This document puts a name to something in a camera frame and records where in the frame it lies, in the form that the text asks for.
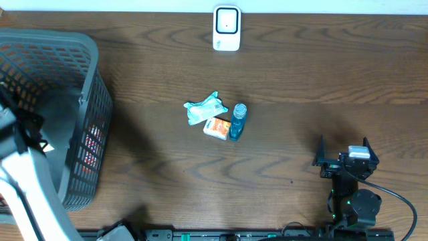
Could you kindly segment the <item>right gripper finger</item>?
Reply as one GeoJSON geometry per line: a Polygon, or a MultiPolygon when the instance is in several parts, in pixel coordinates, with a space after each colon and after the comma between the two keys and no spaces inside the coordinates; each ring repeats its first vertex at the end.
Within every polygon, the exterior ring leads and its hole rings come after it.
{"type": "Polygon", "coordinates": [[[362,146],[368,149],[368,152],[370,154],[370,161],[374,164],[379,164],[379,158],[371,148],[371,145],[366,137],[364,137],[362,140],[362,146]]]}
{"type": "Polygon", "coordinates": [[[315,160],[324,159],[326,156],[326,147],[325,147],[325,138],[323,135],[320,136],[320,141],[318,143],[318,148],[315,155],[315,160]]]}

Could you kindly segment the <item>blue liquid bottle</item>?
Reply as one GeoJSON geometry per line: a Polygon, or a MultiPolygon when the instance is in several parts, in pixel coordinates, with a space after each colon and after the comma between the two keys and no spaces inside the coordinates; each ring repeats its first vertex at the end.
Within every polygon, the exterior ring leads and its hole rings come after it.
{"type": "Polygon", "coordinates": [[[246,105],[242,103],[236,104],[233,109],[233,114],[231,117],[231,126],[229,130],[229,138],[232,141],[239,140],[245,126],[246,118],[247,118],[246,105]]]}

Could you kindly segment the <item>orange tissue pack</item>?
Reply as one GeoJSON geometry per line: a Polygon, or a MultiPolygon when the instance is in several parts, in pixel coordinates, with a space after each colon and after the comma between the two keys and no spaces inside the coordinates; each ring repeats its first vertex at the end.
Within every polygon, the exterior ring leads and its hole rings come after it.
{"type": "Polygon", "coordinates": [[[226,140],[229,134],[231,123],[220,118],[212,117],[207,120],[203,127],[203,132],[206,135],[215,137],[221,140],[226,140]]]}

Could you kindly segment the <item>teal wet wipes pack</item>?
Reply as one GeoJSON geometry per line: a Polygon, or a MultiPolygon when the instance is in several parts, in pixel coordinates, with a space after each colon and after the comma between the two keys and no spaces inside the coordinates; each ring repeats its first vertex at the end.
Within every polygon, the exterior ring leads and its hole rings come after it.
{"type": "Polygon", "coordinates": [[[202,102],[186,102],[183,107],[187,109],[189,125],[196,125],[209,118],[228,112],[228,108],[223,105],[218,98],[218,91],[214,91],[202,102]]]}

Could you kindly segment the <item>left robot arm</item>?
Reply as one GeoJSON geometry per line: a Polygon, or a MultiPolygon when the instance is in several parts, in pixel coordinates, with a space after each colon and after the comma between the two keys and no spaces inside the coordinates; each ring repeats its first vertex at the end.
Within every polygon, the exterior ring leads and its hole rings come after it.
{"type": "MultiPolygon", "coordinates": [[[[58,197],[49,174],[39,133],[43,119],[19,108],[8,94],[1,99],[1,190],[26,240],[134,240],[124,224],[99,232],[80,232],[58,197]]],[[[99,177],[106,138],[89,118],[77,122],[76,143],[66,159],[74,164],[64,172],[72,194],[94,193],[99,177]]]]}

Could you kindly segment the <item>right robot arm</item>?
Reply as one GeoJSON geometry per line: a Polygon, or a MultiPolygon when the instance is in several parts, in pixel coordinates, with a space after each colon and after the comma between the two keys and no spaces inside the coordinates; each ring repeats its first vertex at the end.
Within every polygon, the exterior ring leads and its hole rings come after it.
{"type": "Polygon", "coordinates": [[[321,137],[313,166],[320,168],[320,177],[332,180],[328,210],[333,214],[331,230],[366,230],[376,224],[381,198],[368,189],[358,187],[359,181],[371,176],[379,164],[368,139],[361,146],[351,145],[338,158],[326,156],[325,138],[321,137]]]}

